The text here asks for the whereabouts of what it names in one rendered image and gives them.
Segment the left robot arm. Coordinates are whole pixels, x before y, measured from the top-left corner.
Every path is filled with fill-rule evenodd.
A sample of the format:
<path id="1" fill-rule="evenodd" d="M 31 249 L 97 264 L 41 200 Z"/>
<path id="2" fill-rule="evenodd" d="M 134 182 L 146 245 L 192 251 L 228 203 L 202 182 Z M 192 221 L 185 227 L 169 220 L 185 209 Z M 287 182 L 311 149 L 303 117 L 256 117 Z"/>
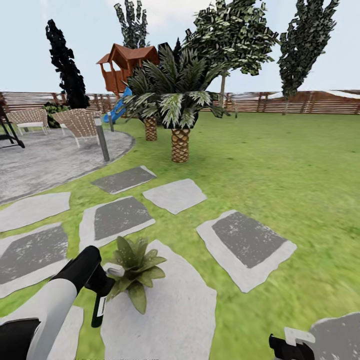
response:
<path id="1" fill-rule="evenodd" d="M 108 275 L 124 276 L 122 266 L 109 262 L 101 266 L 101 261 L 96 247 L 86 247 L 32 298 L 3 317 L 0 360 L 46 360 L 80 290 L 108 295 L 116 283 Z"/>

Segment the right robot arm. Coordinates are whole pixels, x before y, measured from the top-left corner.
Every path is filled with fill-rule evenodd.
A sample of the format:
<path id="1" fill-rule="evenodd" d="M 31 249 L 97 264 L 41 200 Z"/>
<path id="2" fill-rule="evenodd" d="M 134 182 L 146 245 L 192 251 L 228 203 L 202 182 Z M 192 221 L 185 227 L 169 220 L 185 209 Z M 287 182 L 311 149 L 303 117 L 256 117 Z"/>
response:
<path id="1" fill-rule="evenodd" d="M 315 337 L 306 331 L 284 327 L 285 339 L 269 336 L 269 346 L 274 349 L 275 358 L 279 360 L 315 360 L 313 350 L 305 344 L 296 343 L 296 340 L 315 343 Z"/>

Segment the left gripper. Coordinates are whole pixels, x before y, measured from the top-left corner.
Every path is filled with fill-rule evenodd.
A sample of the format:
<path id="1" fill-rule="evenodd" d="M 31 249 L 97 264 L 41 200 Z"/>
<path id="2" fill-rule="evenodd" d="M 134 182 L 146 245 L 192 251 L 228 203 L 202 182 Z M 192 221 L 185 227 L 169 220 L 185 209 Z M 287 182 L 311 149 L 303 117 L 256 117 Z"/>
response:
<path id="1" fill-rule="evenodd" d="M 95 293 L 108 295 L 115 283 L 115 279 L 108 277 L 103 269 L 102 274 L 96 280 L 89 281 L 84 287 Z"/>

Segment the insectifuge atomizer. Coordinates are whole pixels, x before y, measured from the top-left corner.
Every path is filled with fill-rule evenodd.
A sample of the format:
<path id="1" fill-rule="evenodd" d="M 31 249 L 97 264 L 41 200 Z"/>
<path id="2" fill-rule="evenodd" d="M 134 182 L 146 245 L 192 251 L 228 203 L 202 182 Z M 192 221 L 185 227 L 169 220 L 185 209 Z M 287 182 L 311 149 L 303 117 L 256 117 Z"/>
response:
<path id="1" fill-rule="evenodd" d="M 98 328 L 99 326 L 102 325 L 106 303 L 107 303 L 107 295 L 98 292 L 96 295 L 96 300 L 95 300 L 95 305 L 91 320 L 92 328 Z"/>

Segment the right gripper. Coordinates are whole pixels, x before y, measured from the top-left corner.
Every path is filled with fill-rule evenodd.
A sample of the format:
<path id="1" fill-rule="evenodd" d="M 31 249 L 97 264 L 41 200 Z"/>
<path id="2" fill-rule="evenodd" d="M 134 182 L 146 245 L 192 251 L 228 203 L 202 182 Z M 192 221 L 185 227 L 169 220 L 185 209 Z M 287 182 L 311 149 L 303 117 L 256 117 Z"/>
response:
<path id="1" fill-rule="evenodd" d="M 285 360 L 286 354 L 294 352 L 301 356 L 303 360 L 315 360 L 313 350 L 305 344 L 297 343 L 296 346 L 286 343 L 285 339 L 274 337 L 273 334 L 269 336 L 269 346 L 274 349 L 275 358 Z"/>

